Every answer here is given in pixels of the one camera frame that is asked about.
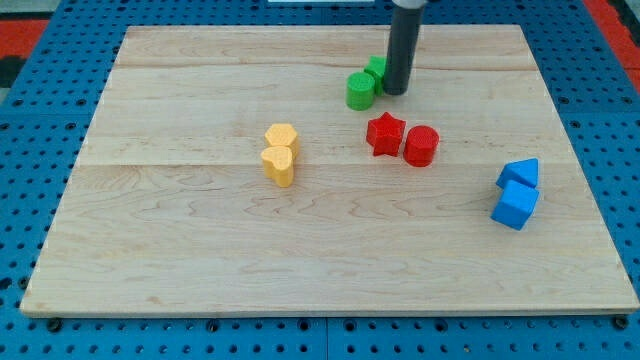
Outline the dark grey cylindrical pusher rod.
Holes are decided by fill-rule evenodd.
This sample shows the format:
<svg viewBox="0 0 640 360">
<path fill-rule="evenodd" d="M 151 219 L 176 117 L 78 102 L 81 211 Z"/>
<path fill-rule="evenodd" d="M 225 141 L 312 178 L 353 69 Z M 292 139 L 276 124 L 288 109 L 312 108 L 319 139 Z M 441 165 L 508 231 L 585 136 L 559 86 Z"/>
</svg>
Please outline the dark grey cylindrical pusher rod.
<svg viewBox="0 0 640 360">
<path fill-rule="evenodd" d="M 403 95 L 409 87 L 426 0 L 394 0 L 383 80 L 389 95 Z"/>
</svg>

